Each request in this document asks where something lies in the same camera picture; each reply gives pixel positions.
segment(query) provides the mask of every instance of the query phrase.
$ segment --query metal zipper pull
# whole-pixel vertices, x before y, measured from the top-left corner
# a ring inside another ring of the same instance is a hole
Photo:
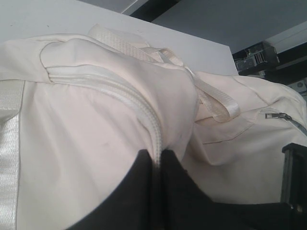
[[[292,117],[285,113],[278,113],[278,114],[265,114],[265,119],[272,119],[272,118],[281,118],[287,121],[292,120]]]

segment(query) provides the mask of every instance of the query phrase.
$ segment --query silver stripe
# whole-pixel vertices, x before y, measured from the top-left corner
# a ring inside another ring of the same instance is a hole
[[[0,124],[0,230],[16,229],[19,114]]]

